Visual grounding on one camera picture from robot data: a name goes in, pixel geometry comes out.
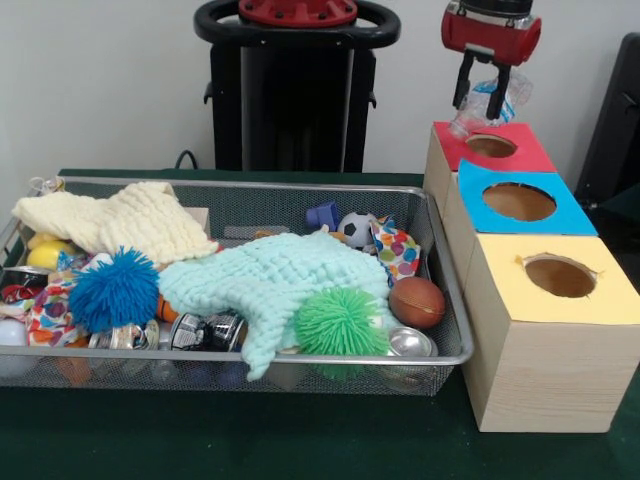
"plastic bottle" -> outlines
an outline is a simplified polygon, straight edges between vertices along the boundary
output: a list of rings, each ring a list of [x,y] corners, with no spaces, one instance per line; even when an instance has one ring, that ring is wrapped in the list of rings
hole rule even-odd
[[[498,125],[509,123],[515,117],[516,108],[529,101],[533,90],[533,84],[529,79],[513,70],[500,117],[495,120],[489,120],[487,118],[487,107],[489,106],[491,94],[495,91],[497,85],[497,79],[480,82],[469,92],[460,110],[458,110],[456,118],[449,126],[454,136],[466,138],[479,128],[497,127]]]

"stacked wooden boxes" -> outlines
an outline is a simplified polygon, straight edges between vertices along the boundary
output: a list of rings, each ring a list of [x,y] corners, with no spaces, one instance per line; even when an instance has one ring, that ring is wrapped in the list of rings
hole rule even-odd
[[[438,204],[476,350],[481,431],[604,432],[640,360],[640,297],[524,124],[432,131]]]

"green spiky ball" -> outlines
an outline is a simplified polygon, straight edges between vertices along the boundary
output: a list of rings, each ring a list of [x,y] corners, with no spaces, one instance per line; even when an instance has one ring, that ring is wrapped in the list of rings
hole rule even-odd
[[[378,315],[373,295],[354,288],[333,288],[309,298],[298,310],[295,330],[303,353],[309,355],[386,355],[387,332],[375,327]],[[330,379],[346,380],[362,366],[318,365]]]

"metal mesh basket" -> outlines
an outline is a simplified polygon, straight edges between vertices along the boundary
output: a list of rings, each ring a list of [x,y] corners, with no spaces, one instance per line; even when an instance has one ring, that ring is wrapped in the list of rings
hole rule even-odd
[[[133,179],[67,178],[67,190],[106,198]],[[469,324],[433,200],[415,188],[171,181],[184,207],[209,209],[211,235],[223,245],[247,241],[265,226],[309,233],[305,211],[334,200],[344,215],[393,214],[422,247],[419,275],[445,294],[444,319],[425,333],[438,357],[278,355],[265,376],[246,380],[238,353],[93,350],[0,346],[0,386],[435,395],[473,350]],[[17,222],[0,236],[1,263],[24,258]]]

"circular hole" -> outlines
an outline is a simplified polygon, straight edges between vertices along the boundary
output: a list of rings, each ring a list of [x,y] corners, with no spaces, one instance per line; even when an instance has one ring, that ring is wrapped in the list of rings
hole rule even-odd
[[[556,202],[543,190],[521,183],[499,183],[482,194],[487,205],[505,217],[536,222],[556,211]]]
[[[580,298],[596,288],[593,272],[564,257],[545,256],[525,265],[529,279],[557,297]]]
[[[507,158],[518,149],[515,143],[495,135],[472,135],[467,145],[475,153],[491,158]]]

